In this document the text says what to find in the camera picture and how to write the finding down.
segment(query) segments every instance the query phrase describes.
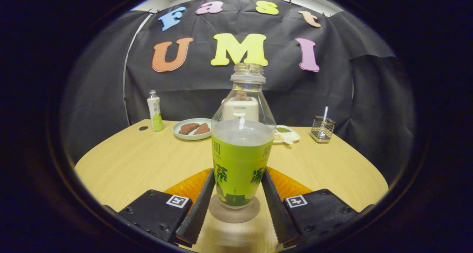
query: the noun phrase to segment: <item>plate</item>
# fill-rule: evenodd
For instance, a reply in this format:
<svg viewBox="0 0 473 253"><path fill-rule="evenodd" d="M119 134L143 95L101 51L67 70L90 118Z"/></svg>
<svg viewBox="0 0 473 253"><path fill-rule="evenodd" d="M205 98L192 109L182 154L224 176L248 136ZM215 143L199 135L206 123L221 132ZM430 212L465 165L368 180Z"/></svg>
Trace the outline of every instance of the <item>plate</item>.
<svg viewBox="0 0 473 253"><path fill-rule="evenodd" d="M289 128L288 126L284 126L284 125L277 125L276 128L285 128L285 129L288 129L290 132L279 132L276 129L276 133L274 133L274 135L280 135L281 137L283 137L284 140L289 140L292 142L300 140L299 134L295 132L294 130L292 130L292 128ZM279 144L279 143L284 142L284 140L274 140L272 143Z"/></svg>
<svg viewBox="0 0 473 253"><path fill-rule="evenodd" d="M207 133L194 135L194 132L196 132L196 130L199 129L199 128L196 128L196 129L192 130L188 135L179 134L179 131L181 130L181 127L185 124L190 124L190 123L198 123L199 125L207 123L208 128L210 128L211 130ZM187 120L181 121L181 122L177 123L176 125L174 125L173 132L174 132L174 135L176 135L176 137L179 137L180 139L183 139L183 140L202 140L202 139L205 139L205 138L210 137L212 135L212 120L208 119L208 118L187 119Z"/></svg>

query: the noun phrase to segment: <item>blue letter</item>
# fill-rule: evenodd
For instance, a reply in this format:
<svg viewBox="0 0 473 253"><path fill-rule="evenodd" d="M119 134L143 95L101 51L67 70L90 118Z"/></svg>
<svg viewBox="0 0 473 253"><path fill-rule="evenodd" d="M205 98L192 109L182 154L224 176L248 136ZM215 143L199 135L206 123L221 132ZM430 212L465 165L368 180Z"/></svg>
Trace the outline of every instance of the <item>blue letter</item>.
<svg viewBox="0 0 473 253"><path fill-rule="evenodd" d="M162 15L158 20L163 22L163 29L162 31L165 31L169 29L170 27L178 24L180 20L177 18L182 17L181 11L184 11L186 8L185 7L179 7L178 9L174 9L173 11Z"/></svg>

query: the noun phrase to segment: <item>light blue plate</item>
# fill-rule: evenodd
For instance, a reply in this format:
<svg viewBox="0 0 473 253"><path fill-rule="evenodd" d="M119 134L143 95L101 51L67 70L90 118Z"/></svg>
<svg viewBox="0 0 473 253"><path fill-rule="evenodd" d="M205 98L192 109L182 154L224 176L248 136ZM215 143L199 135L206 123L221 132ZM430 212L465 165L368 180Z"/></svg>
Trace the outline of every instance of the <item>light blue plate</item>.
<svg viewBox="0 0 473 253"><path fill-rule="evenodd" d="M193 135L194 132L196 132L196 130L198 130L198 128L192 130L189 133L189 135L179 134L179 131L181 130L181 127L185 124L190 124L190 123L198 123L199 125L202 125L203 123L207 123L208 128L212 129L212 120L211 119L208 119L208 118L192 118L192 119L187 119L187 120L181 121L181 122L177 123L176 125L174 125L174 127L173 127L174 135L176 135L176 137L179 137L180 139L183 139L183 140L202 140L202 139L205 139L205 138L210 137L212 135L212 130L210 130L207 133L203 133L203 134L199 134L199 135Z"/></svg>

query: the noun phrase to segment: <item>straw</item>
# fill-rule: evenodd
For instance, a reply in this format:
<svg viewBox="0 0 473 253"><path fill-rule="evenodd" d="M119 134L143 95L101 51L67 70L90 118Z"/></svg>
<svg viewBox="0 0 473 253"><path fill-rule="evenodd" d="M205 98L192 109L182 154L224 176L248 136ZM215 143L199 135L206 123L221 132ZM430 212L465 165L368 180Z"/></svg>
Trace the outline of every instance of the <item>straw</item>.
<svg viewBox="0 0 473 253"><path fill-rule="evenodd" d="M324 113L324 122L327 121L327 113L328 113L328 106L326 106L326 111ZM319 131L319 138L320 139L323 139L325 137L324 129L325 129L325 124L322 124L321 127L320 127L320 131Z"/></svg>
<svg viewBox="0 0 473 253"><path fill-rule="evenodd" d="M326 106L326 112L324 113L324 122L327 121L328 106Z"/></svg>

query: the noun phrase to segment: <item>white takeout container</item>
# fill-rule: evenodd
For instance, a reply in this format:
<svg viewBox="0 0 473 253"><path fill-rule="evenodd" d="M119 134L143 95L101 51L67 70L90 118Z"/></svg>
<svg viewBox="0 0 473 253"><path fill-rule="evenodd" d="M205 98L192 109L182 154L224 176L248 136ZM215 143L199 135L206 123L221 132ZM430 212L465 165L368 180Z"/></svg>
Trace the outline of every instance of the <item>white takeout container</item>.
<svg viewBox="0 0 473 253"><path fill-rule="evenodd" d="M285 129L288 129L290 132L279 132L277 128L285 128ZM283 140L274 140L272 142L273 144L279 144L279 143L284 142L285 140L289 140L292 142L300 140L300 136L297 132L292 130L292 128L289 128L288 126L284 126L284 125L276 126L276 133L274 133L274 136L276 135L280 135L283 138Z"/></svg>

